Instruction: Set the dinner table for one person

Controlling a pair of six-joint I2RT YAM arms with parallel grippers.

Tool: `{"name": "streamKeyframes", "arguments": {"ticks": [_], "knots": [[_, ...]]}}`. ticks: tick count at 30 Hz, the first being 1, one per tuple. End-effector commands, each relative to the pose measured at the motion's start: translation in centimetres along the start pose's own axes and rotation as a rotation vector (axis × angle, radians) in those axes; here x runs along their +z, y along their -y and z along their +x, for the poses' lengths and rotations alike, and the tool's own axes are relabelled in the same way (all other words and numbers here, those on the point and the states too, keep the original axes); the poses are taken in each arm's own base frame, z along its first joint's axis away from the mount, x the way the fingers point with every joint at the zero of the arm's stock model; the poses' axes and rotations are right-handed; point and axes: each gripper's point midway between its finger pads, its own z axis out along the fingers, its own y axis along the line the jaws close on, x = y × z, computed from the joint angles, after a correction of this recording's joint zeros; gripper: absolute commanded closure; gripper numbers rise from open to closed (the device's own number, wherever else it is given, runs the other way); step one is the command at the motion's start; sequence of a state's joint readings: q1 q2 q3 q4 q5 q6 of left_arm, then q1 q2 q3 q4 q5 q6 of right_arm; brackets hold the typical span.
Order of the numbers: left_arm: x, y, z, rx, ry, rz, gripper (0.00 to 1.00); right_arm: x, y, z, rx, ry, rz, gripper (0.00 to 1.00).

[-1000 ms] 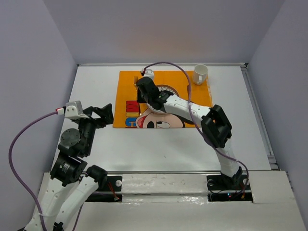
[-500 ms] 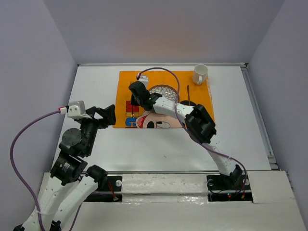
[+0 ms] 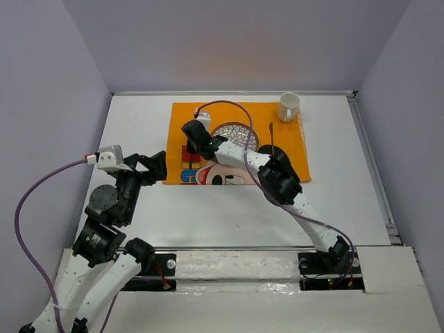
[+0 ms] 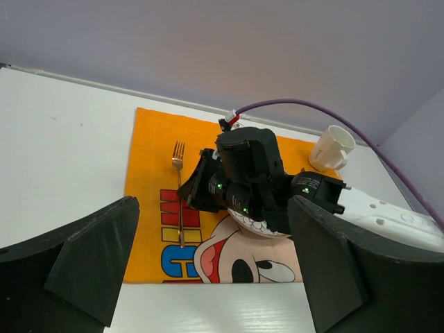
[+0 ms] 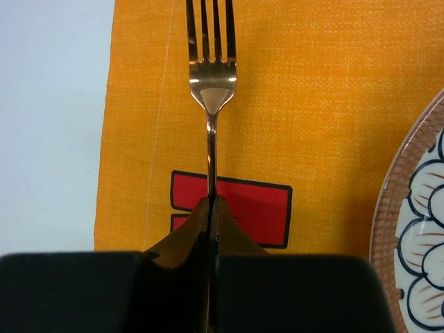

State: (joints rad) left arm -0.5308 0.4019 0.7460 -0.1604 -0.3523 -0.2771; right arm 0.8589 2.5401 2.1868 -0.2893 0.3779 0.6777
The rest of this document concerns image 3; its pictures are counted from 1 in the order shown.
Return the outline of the copper knife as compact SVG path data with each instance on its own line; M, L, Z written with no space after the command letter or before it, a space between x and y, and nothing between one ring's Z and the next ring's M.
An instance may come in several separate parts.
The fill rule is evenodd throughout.
M275 143L274 143L274 132L273 132L273 122L270 122L269 126L269 132L271 136L271 155L275 154Z

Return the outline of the yellow Mickey Mouse cloth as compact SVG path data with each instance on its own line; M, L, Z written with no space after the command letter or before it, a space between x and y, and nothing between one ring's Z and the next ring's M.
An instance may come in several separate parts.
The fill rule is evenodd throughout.
M166 185L252 185L254 182L247 172L204 160L197 154L186 152L187 138L181 131L184 124L194 118L194 112L203 103L174 103L166 146ZM253 130L259 137L256 152L271 154L269 124L273 122L275 153L284 151L290 159L301 182L309 182L309 163L305 148L302 122L296 116L289 123L278 119L277 102L241 102L246 111L229 103L215 103L203 108L211 115L211 132L222 123L241 122L249 125L253 120ZM189 170L189 159L193 169Z

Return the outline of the white ceramic mug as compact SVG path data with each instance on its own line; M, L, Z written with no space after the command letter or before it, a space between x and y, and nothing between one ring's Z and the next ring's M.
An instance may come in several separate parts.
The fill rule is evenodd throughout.
M285 92L280 96L277 117L280 121L293 121L300 110L300 98L293 92Z

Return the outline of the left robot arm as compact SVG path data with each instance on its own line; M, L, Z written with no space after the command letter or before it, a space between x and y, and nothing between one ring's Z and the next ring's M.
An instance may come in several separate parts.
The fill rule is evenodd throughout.
M114 185L100 185L89 196L86 221L69 249L57 284L24 243L19 217L25 200L44 181L78 165L92 165L112 176ZM25 256L49 288L50 300L42 313L20 332L90 332L105 307L112 307L120 290L138 274L149 272L155 249L143 239L126 239L122 227L131 224L140 189L166 180L166 153L124 157L119 145L100 148L66 164L32 185L15 209L15 235Z

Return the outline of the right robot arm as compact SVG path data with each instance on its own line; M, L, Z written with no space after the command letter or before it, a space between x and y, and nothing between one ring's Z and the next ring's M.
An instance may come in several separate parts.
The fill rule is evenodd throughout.
M351 239L339 229L317 220L316 211L307 200L300 205L295 202L302 197L302 186L284 152L267 155L248 151L226 137L210 135L196 119L188 121L181 131L195 153L205 160L247 172L268 201L292 215L311 239L323 270L340 271L343 276L351 274L355 256Z

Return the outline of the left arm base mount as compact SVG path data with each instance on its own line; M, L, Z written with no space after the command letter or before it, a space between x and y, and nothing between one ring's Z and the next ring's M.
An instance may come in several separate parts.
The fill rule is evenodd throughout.
M132 281L142 283L142 289L147 291L175 291L176 268L176 253L161 251L155 254L151 266L143 266Z

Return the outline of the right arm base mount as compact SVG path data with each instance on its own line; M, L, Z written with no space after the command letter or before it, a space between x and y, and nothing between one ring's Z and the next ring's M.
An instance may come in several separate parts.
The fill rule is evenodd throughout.
M345 263L338 268L325 268L321 265L321 254L317 252L298 253L301 291L364 291L364 279L359 256L355 253L351 262L348 253Z

